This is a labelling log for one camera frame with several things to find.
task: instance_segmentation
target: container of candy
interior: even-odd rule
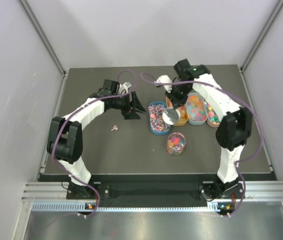
[[[166,104],[167,104],[168,107],[172,107],[173,106],[171,100],[168,97],[166,97]],[[174,124],[174,126],[183,126],[188,121],[188,114],[187,114],[186,107],[184,105],[184,106],[180,106],[177,109],[178,109],[178,111],[180,113],[180,120],[178,121],[178,123]]]
[[[192,125],[204,124],[207,120],[207,112],[203,97],[197,92],[188,94],[186,102],[188,122]]]
[[[171,130],[171,126],[163,119],[163,112],[167,105],[163,101],[154,101],[148,106],[150,129],[155,135],[165,135]]]
[[[179,132],[173,132],[169,135],[167,140],[167,151],[171,155],[179,155],[184,151],[186,139],[184,135]]]
[[[213,110],[212,106],[208,102],[204,102],[207,112],[207,124],[213,128],[218,128],[221,124],[216,112]]]

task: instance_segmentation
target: dark table surface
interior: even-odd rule
[[[208,65],[216,82],[226,91],[242,98],[248,97],[236,65]],[[165,101],[164,88],[156,88],[140,80],[140,73],[153,76],[176,76],[172,66],[71,68],[66,81],[59,116],[71,113],[103,86],[104,79],[117,80],[123,70],[132,70],[138,77],[137,96],[144,106],[154,101]],[[121,83],[134,83],[130,73],[121,75]],[[216,129],[203,125],[172,126],[170,133],[180,132],[186,138],[186,146],[179,156],[166,150],[168,135],[157,136],[151,132],[149,115],[139,114],[141,120],[124,120],[119,110],[111,109],[93,120],[83,131],[82,158],[92,174],[183,174],[216,173],[220,164],[221,147],[215,139]],[[117,131],[111,131],[114,125]],[[252,134],[241,154],[245,158],[253,154],[260,144],[255,122]],[[253,160],[240,164],[243,173],[269,173],[264,151]],[[64,173],[49,160],[45,174]]]

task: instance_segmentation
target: table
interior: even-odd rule
[[[216,82],[226,91],[242,98],[248,97],[237,65],[208,65]],[[103,86],[104,79],[117,80],[123,70],[132,70],[138,77],[137,96],[148,109],[151,102],[165,101],[164,88],[157,88],[140,79],[147,72],[155,77],[176,76],[172,66],[71,68],[61,100],[59,116],[71,113]],[[134,77],[123,73],[121,83],[131,82]],[[124,120],[120,110],[108,110],[83,131],[82,158],[92,174],[208,174],[216,173],[220,164],[221,148],[215,139],[216,128],[206,123],[199,126],[187,123],[172,126],[170,133],[180,132],[186,138],[184,152],[179,156],[169,155],[166,150],[168,135],[157,136],[151,132],[149,115],[139,114],[140,120]],[[111,131],[114,125],[117,131]],[[255,122],[241,158],[253,154],[260,144]],[[270,173],[264,151],[253,160],[240,164],[243,173]],[[54,166],[49,157],[45,174],[64,174]]]

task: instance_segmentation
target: yellow bin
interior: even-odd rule
[[[167,104],[168,107],[172,107],[173,106],[171,100],[168,97],[166,97],[166,104]],[[179,120],[179,122],[174,124],[174,126],[183,126],[188,121],[188,114],[187,114],[186,107],[185,106],[180,106],[177,109],[180,112],[180,120]]]

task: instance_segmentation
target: robotic arm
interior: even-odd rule
[[[125,120],[139,120],[141,119],[138,113],[146,113],[142,104],[137,98],[136,92],[131,93],[132,100],[130,101],[130,95],[118,96],[109,99],[102,99],[89,104],[95,99],[99,99],[106,96],[120,95],[128,92],[132,85],[129,82],[119,84],[117,81],[104,80],[103,87],[99,89],[97,93],[93,93],[79,108],[82,108],[80,112],[71,117],[67,123],[63,135],[57,143],[55,156],[59,163],[71,174],[71,185],[76,188],[82,197],[89,196],[86,194],[89,189],[76,179],[83,181],[84,183],[91,182],[92,174],[87,170],[83,159],[83,130],[84,128],[96,117],[105,113],[109,109],[117,109],[121,111]],[[52,153],[55,144],[56,137],[61,129],[61,126],[65,120],[72,113],[64,117],[54,117],[50,124],[50,130],[47,142],[47,152]]]
[[[211,105],[216,112],[220,125],[216,131],[216,139],[221,146],[220,165],[217,171],[216,187],[220,195],[238,184],[238,173],[235,163],[240,159],[247,138],[252,130],[252,113],[241,107],[228,95],[218,91],[221,87],[215,82],[211,72],[204,66],[191,66],[187,59],[179,61],[174,69],[181,81],[193,81],[209,84],[186,83],[180,85],[165,85],[165,95],[171,100],[173,109],[167,109],[164,120],[174,122],[172,119],[179,113],[177,108],[186,104],[188,93],[196,91]],[[156,83],[169,84],[173,81],[167,76],[160,76]]]

